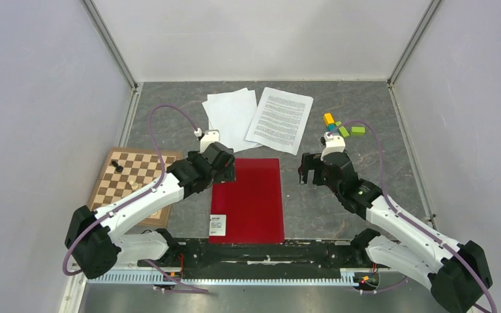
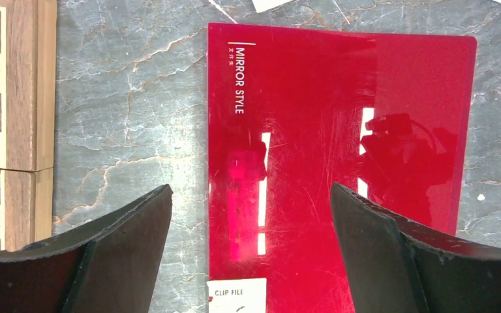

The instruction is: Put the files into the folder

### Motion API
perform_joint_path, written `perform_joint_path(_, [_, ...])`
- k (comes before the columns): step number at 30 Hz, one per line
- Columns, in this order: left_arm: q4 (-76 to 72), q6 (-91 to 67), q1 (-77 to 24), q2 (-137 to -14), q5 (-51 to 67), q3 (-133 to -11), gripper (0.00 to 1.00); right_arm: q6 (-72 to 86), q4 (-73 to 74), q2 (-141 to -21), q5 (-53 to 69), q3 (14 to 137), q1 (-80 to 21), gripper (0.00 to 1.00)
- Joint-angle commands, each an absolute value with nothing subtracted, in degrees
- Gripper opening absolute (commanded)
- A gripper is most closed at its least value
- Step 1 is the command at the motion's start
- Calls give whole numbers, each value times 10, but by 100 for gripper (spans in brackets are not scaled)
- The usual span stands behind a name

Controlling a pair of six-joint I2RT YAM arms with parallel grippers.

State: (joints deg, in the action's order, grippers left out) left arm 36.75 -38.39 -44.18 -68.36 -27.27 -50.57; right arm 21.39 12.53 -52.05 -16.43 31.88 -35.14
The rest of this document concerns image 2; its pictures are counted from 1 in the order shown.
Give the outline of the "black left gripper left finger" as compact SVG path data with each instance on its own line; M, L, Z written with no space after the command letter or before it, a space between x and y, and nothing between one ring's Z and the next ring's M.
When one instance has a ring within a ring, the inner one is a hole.
M0 312L147 312L172 195L162 185L77 228L0 251Z

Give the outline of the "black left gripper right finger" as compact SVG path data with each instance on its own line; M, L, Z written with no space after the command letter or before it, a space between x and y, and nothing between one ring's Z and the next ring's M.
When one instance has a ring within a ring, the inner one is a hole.
M467 241L331 187L356 312L501 312L501 248Z

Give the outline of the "red clip file folder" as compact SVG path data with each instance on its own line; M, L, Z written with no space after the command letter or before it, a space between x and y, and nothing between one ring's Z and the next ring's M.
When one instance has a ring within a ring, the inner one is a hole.
M210 312L353 312L334 183L455 235L477 40L210 23Z

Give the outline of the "printed text paper sheet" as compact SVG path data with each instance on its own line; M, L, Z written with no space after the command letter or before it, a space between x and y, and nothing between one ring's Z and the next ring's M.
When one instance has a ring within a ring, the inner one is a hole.
M254 9L256 10L256 12L262 13L267 10L279 7L290 1L291 0L252 0L252 3L254 5Z

